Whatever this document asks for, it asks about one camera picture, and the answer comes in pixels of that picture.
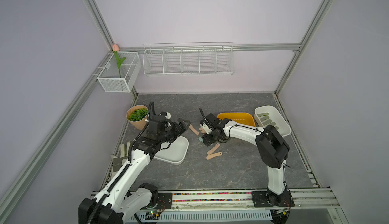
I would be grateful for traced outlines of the yellow storage box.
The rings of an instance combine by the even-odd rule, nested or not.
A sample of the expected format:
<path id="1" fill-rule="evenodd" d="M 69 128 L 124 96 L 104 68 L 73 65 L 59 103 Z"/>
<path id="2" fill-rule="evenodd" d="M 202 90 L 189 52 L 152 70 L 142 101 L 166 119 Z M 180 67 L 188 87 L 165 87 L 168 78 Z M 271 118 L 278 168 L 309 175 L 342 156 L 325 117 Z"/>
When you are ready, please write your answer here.
<path id="1" fill-rule="evenodd" d="M 231 119 L 237 123 L 244 124 L 247 126 L 255 127 L 255 120 L 253 116 L 249 113 L 237 113 L 237 112 L 227 112 L 227 113 L 219 113 L 217 118 L 223 119 Z"/>

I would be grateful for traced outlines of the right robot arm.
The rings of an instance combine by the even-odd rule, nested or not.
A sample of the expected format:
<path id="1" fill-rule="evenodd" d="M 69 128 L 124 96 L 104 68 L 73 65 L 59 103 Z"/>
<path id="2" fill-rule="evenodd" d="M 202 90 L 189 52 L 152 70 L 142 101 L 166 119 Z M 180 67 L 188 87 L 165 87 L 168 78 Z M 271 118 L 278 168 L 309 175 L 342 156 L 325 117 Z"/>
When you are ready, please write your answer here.
<path id="1" fill-rule="evenodd" d="M 278 130 L 271 125 L 252 127 L 237 123 L 231 119 L 218 119 L 213 114 L 205 115 L 200 109 L 203 119 L 200 121 L 205 133 L 201 142 L 211 144 L 226 143 L 237 138 L 257 146 L 260 158 L 267 166 L 268 184 L 267 201 L 272 206 L 280 206 L 287 202 L 290 193 L 285 180 L 285 168 L 290 147 Z"/>

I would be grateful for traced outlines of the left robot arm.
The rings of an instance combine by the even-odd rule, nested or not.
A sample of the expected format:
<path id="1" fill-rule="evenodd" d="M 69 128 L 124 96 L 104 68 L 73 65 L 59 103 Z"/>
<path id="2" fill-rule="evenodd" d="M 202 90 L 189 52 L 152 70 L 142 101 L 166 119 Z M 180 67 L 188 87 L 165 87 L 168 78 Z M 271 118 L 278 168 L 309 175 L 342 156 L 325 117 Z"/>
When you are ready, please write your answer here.
<path id="1" fill-rule="evenodd" d="M 94 198 L 84 199 L 78 207 L 80 224 L 124 224 L 144 207 L 158 204 L 158 188 L 144 183 L 135 193 L 129 190 L 155 155 L 187 131 L 191 122 L 171 120 L 169 112 L 156 114 L 153 101 L 148 106 L 146 125 L 131 142 L 128 158 L 117 174 Z"/>

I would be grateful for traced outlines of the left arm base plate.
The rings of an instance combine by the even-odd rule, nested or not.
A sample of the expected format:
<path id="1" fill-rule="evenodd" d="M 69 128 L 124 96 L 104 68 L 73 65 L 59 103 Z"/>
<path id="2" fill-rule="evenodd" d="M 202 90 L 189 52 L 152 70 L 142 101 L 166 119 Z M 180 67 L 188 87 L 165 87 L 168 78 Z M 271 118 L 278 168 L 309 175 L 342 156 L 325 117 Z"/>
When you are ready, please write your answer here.
<path id="1" fill-rule="evenodd" d="M 152 199 L 148 205 L 142 207 L 141 210 L 146 209 L 171 209 L 173 203 L 172 192 L 158 192 L 158 195 L 152 195 Z"/>

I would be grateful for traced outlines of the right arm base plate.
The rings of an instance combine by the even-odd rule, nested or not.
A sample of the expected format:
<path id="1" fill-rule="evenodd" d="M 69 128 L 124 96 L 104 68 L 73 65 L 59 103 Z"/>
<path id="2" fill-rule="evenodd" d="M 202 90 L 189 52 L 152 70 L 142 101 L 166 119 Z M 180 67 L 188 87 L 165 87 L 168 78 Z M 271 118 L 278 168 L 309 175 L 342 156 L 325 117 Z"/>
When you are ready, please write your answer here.
<path id="1" fill-rule="evenodd" d="M 251 192 L 254 207 L 294 207 L 291 193 L 286 189 L 281 195 L 268 191 Z"/>

